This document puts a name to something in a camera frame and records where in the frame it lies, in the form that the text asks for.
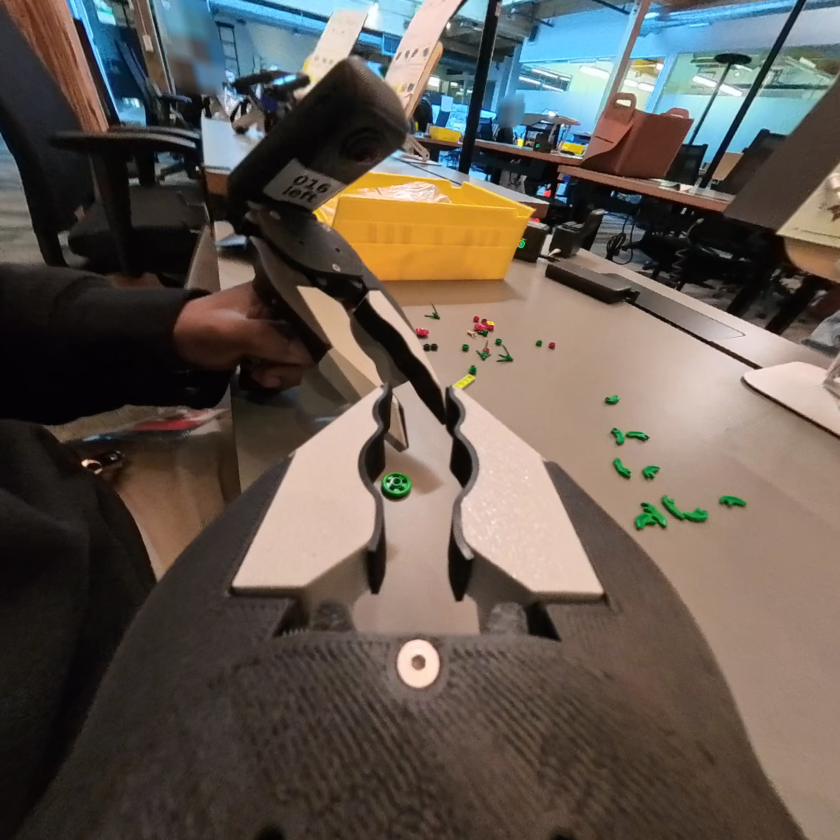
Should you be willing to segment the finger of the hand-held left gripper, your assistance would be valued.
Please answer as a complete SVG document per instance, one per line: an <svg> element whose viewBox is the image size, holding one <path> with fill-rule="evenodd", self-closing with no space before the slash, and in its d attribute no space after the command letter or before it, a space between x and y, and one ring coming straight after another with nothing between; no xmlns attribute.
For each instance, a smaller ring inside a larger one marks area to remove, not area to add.
<svg viewBox="0 0 840 840"><path fill-rule="evenodd" d="M373 359L357 340L342 303L315 287L298 287L307 325L327 345L318 372L346 403L356 404L378 391L384 381Z"/></svg>
<svg viewBox="0 0 840 840"><path fill-rule="evenodd" d="M409 384L434 417L446 420L445 389L414 329L381 290L370 290L354 308L354 329L384 382Z"/></svg>

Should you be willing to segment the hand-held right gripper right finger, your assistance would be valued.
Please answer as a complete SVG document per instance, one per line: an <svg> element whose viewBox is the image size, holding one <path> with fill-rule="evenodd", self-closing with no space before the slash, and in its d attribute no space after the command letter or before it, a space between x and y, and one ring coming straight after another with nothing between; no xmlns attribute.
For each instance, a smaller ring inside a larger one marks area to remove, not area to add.
<svg viewBox="0 0 840 840"><path fill-rule="evenodd" d="M449 470L459 492L448 543L457 601L595 603L604 587L550 475L529 444L455 386L446 393Z"/></svg>

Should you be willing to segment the person's left forearm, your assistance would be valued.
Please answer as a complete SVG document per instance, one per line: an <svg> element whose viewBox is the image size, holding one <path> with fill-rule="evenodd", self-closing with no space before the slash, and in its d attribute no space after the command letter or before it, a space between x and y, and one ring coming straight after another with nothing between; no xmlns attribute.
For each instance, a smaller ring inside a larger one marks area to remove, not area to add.
<svg viewBox="0 0 840 840"><path fill-rule="evenodd" d="M2 264L1 418L51 426L124 406L215 406L236 364L199 367L174 340L184 306L202 295Z"/></svg>

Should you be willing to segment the person's left hand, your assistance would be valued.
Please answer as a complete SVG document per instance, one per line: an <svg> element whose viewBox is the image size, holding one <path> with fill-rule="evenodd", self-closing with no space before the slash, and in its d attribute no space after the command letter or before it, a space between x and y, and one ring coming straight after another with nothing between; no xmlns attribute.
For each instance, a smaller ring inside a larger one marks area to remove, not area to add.
<svg viewBox="0 0 840 840"><path fill-rule="evenodd" d="M267 389L299 385L316 366L299 338L272 317L251 282L187 302L173 339L184 362L210 371L244 365L250 379Z"/></svg>

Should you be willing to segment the cream printed card sheet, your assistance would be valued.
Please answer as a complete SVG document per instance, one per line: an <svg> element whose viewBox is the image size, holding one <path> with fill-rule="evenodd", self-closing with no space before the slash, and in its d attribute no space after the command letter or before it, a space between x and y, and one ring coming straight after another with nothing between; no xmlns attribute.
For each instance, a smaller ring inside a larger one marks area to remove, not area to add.
<svg viewBox="0 0 840 840"><path fill-rule="evenodd" d="M414 113L443 54L440 39L446 26L464 3L425 1L408 24L385 73L385 83L400 99L407 117Z"/></svg>
<svg viewBox="0 0 840 840"><path fill-rule="evenodd" d="M370 6L333 12L301 72L313 87L342 60L350 56L368 17Z"/></svg>

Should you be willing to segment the yellow storage bin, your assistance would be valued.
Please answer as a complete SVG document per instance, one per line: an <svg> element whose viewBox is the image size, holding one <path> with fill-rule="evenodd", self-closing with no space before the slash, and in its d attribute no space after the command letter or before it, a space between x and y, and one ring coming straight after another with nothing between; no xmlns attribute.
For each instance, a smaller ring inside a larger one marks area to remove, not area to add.
<svg viewBox="0 0 840 840"><path fill-rule="evenodd" d="M346 194L413 181L436 182L453 202L379 202ZM533 210L478 185L372 172L315 215L343 236L379 280L504 280Z"/></svg>

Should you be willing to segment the crumpled clear plastic bag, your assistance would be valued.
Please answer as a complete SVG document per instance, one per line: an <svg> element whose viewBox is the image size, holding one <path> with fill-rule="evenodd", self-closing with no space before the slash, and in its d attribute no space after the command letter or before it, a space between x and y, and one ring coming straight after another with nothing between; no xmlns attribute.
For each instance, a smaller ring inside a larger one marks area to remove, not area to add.
<svg viewBox="0 0 840 840"><path fill-rule="evenodd" d="M347 196L379 202L444 204L452 198L436 182L400 182L373 187L360 187L346 191Z"/></svg>

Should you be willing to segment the black metal pole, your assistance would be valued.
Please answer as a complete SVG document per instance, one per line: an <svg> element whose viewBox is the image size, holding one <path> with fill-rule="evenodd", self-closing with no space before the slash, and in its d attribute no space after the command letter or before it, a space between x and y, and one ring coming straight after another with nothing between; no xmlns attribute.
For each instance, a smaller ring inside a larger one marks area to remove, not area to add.
<svg viewBox="0 0 840 840"><path fill-rule="evenodd" d="M495 48L497 27L501 13L502 1L489 1L486 9L484 25L479 42L479 53L476 62L474 86L469 100L469 110L465 132L461 139L458 157L458 171L464 175L469 173L476 147L476 139L480 123L480 113L484 100L490 63Z"/></svg>

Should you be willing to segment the cluster of green leaf pieces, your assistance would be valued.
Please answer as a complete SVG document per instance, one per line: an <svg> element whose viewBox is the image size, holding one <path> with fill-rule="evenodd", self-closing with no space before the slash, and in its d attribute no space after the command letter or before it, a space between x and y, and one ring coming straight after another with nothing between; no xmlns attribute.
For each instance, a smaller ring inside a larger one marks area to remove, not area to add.
<svg viewBox="0 0 840 840"><path fill-rule="evenodd" d="M618 448L626 448L629 441L636 441L639 444L646 443L650 435L644 430L612 427L609 432L610 438ZM622 481L630 482L638 479L646 487L655 482L661 472L661 466L657 464L642 464L641 468L635 469L629 465L624 455L617 455L612 458L611 468L616 476ZM641 500L637 504L637 512L633 517L633 528L636 532L647 529L666 530L671 521L703 523L710 517L710 510L704 507L688 509L680 506L677 499L662 492L656 501Z"/></svg>

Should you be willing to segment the black flat power brick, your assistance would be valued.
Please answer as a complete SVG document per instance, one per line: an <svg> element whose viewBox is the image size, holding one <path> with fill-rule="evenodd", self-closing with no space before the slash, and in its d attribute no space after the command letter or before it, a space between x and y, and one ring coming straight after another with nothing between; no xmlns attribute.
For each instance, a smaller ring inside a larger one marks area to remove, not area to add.
<svg viewBox="0 0 840 840"><path fill-rule="evenodd" d="M603 274L571 263L569 260L550 262L545 276L561 285L607 305L635 303L640 289L623 276Z"/></svg>

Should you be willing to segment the black charger device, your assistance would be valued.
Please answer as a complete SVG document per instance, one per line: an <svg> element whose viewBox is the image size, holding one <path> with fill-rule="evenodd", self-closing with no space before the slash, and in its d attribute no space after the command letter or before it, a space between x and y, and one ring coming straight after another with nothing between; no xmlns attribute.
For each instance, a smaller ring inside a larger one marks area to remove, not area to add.
<svg viewBox="0 0 840 840"><path fill-rule="evenodd" d="M582 223L566 222L556 226L549 242L548 259L572 259L580 250L590 250L606 211L590 211Z"/></svg>

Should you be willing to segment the person's black jacket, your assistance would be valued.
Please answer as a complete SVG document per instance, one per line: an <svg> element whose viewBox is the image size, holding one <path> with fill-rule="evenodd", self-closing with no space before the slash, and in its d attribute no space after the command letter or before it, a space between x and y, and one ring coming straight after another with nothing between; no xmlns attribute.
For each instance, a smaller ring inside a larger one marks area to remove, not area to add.
<svg viewBox="0 0 840 840"><path fill-rule="evenodd" d="M2 838L63 764L154 585L110 484L45 428L2 421Z"/></svg>

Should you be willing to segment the wooden office desk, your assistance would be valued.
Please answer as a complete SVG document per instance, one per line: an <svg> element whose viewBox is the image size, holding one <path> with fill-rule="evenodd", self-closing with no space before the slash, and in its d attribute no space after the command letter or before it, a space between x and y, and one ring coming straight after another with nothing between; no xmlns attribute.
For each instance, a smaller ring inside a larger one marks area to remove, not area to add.
<svg viewBox="0 0 840 840"><path fill-rule="evenodd" d="M584 170L579 166L562 164L557 167L559 175L567 175L579 181L600 186L609 186L620 193L648 196L660 201L695 208L701 211L723 213L734 201L735 195L694 185L666 185L655 179L627 178L598 171Z"/></svg>

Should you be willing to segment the brown carrier box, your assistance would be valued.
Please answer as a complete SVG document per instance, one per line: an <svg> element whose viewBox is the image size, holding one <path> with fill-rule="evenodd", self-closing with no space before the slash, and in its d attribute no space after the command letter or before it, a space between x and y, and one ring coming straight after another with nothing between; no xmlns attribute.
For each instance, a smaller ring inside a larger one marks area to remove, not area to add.
<svg viewBox="0 0 840 840"><path fill-rule="evenodd" d="M611 97L592 133L580 169L637 179L664 177L692 126L687 110L638 110L633 93Z"/></svg>

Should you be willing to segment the pale green instruction booklet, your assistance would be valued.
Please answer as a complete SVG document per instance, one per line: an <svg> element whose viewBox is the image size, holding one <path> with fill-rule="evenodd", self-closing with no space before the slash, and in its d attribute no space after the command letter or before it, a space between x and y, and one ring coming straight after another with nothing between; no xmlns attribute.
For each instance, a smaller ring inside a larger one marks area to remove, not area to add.
<svg viewBox="0 0 840 840"><path fill-rule="evenodd" d="M839 164L782 224L777 235L798 270L839 283Z"/></svg>

